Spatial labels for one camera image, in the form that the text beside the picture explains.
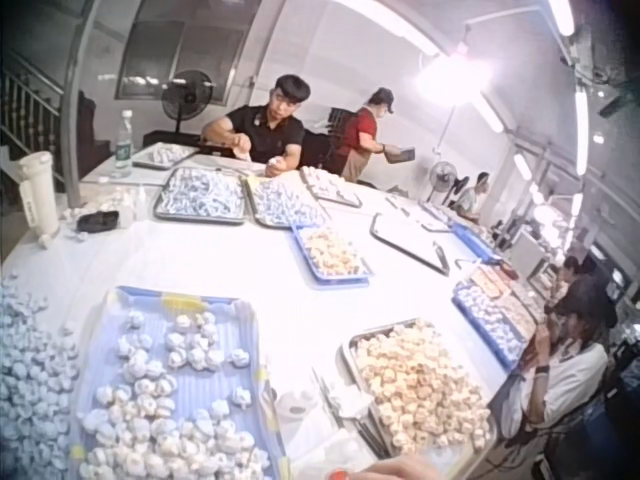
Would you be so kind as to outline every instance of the blue tray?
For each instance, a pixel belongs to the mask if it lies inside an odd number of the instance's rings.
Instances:
[[[502,261],[502,259],[493,253],[491,247],[476,235],[469,228],[459,223],[454,223],[451,227],[454,235],[458,237],[462,243],[464,243],[469,250],[471,250],[476,257],[478,257],[482,263],[495,265]]]
[[[462,291],[462,290],[467,289],[467,288],[468,288],[468,286],[466,286],[466,285],[456,287],[454,289],[454,291],[453,291],[453,298],[451,299],[451,301],[453,302],[453,304],[456,307],[458,307],[458,310],[460,310],[462,315],[467,319],[467,321],[471,324],[471,326],[474,328],[474,330],[476,332],[478,332],[480,337],[484,340],[484,342],[487,344],[489,349],[496,356],[496,358],[500,362],[500,365],[502,365],[502,367],[505,369],[505,371],[506,372],[511,372],[516,367],[516,365],[518,364],[519,358],[515,359],[515,360],[509,359],[509,357],[504,352],[504,350],[502,350],[500,345],[498,345],[498,342],[496,342],[496,340],[493,338],[491,333],[489,333],[489,331],[485,328],[484,323],[481,320],[479,320],[473,313],[471,313],[471,311],[469,310],[467,305],[460,299],[460,297],[458,296],[458,293],[460,291]],[[520,334],[520,332],[518,332],[518,330],[516,330],[516,328],[504,316],[504,314],[502,315],[502,322],[509,327],[509,329],[513,333],[514,337],[516,337],[518,340],[520,340],[520,342],[522,342],[523,344],[526,343],[524,338]]]
[[[265,475],[276,479],[286,477],[281,470],[281,466],[286,464],[284,446],[272,402],[266,393],[271,389],[265,368],[260,364],[258,322],[246,302],[231,298],[164,294],[132,287],[118,287],[109,292],[100,322],[92,335],[85,369],[78,382],[76,412],[87,413],[94,408],[101,408],[95,400],[98,387],[125,383],[119,373],[123,361],[117,357],[116,344],[120,336],[131,333],[125,327],[131,308],[145,315],[145,324],[139,331],[153,339],[149,359],[161,360],[165,366],[169,352],[165,348],[164,336],[173,330],[171,322],[176,315],[206,310],[216,316],[219,348],[226,356],[235,348],[243,348],[251,355],[251,365],[236,369],[225,363],[217,373],[198,372],[188,364],[178,370],[170,370],[169,373],[178,381],[178,390],[172,395],[176,403],[172,418],[176,421],[191,419],[196,409],[208,410],[214,400],[229,400],[235,387],[249,389],[253,403],[246,411],[229,402],[231,420],[238,431],[250,432],[256,446],[269,453],[271,467],[265,471]],[[95,437],[87,434],[77,421],[72,422],[70,440],[75,460],[81,461],[83,455],[97,446]],[[72,466],[70,478],[79,477],[77,466]]]
[[[369,277],[371,276],[371,273],[368,271],[367,266],[364,265],[362,260],[360,260],[360,262],[362,263],[362,267],[365,269],[365,271],[367,271],[367,273],[360,273],[356,275],[325,275],[322,272],[320,272],[316,264],[313,262],[313,260],[311,260],[311,257],[309,256],[309,252],[307,252],[307,249],[304,246],[302,237],[300,236],[300,231],[304,230],[305,228],[319,228],[319,227],[317,225],[292,225],[291,226],[291,230],[293,231],[293,236],[296,239],[296,245],[298,245],[298,248],[302,252],[304,259],[307,262],[307,265],[309,265],[309,268],[311,269],[311,273],[313,274],[313,276],[315,277],[316,281],[319,284],[326,285],[326,286],[369,285]]]

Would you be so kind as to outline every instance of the cap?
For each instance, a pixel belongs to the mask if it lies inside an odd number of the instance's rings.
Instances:
[[[372,105],[385,104],[389,109],[389,113],[393,113],[393,100],[393,92],[388,88],[380,87],[378,90],[376,90],[376,93],[371,95],[368,103]]]

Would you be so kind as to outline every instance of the white shirt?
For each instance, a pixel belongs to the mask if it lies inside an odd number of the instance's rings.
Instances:
[[[547,428],[585,403],[598,389],[607,368],[607,353],[594,343],[574,357],[562,359],[562,348],[549,360],[549,385],[544,397],[544,422],[535,428]],[[511,387],[501,411],[502,433],[512,438],[519,430],[522,415],[529,408],[535,371]]]
[[[467,213],[476,213],[478,207],[478,195],[476,194],[474,187],[464,189],[455,205],[462,207],[462,209]]]

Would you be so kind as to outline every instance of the black t-shirt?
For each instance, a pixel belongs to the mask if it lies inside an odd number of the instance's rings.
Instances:
[[[284,154],[287,145],[302,145],[304,127],[295,117],[281,121],[274,129],[267,123],[267,107],[237,108],[227,114],[233,130],[244,133],[251,140],[251,160],[267,163],[271,158]]]

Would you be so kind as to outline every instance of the window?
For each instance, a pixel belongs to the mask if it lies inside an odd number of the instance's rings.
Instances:
[[[117,99],[159,100],[162,86],[185,70],[214,84],[225,104],[260,0],[143,0],[125,48]]]

